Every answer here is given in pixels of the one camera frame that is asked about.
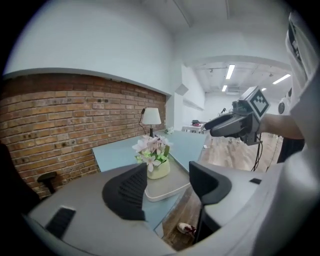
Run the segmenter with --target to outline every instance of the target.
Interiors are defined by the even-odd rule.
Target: light blue desk
[[[184,131],[175,131],[170,135],[156,131],[155,134],[165,136],[169,142],[173,143],[170,154],[187,172],[189,172],[189,162],[199,160],[206,139],[206,135]],[[139,136],[94,147],[94,157],[100,170],[106,172],[121,166],[136,164],[137,153],[132,146],[137,144],[138,139]],[[142,210],[153,230],[171,211],[181,194],[157,202],[150,202],[145,195],[143,196]]]

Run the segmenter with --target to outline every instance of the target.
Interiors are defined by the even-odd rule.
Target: brick wall
[[[57,171],[59,189],[99,172],[92,148],[144,134],[138,122],[146,107],[159,108],[162,124],[155,129],[163,129],[165,104],[163,94],[95,76],[21,76],[3,86],[0,140],[20,176],[43,197],[49,191],[39,175]]]

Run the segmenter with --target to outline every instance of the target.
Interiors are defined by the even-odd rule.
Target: flower pot
[[[164,176],[167,176],[169,173],[170,173],[169,159],[163,162],[162,164],[160,164],[159,166],[154,166],[152,172],[148,170],[146,171],[147,177],[151,180],[160,179]]]

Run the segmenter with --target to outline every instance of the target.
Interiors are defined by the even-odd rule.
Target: person's arm
[[[260,122],[258,133],[270,133],[295,140],[304,139],[290,115],[265,114]]]

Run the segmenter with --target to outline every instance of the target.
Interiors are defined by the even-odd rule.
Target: fluorescent light
[[[288,78],[290,76],[291,76],[290,74],[286,74],[285,76],[281,77],[277,81],[273,82],[273,84],[276,85],[277,83],[281,82],[282,80],[285,80],[286,78]]]
[[[225,79],[230,79],[232,76],[232,72],[234,71],[236,65],[229,65],[228,73],[226,74]]]

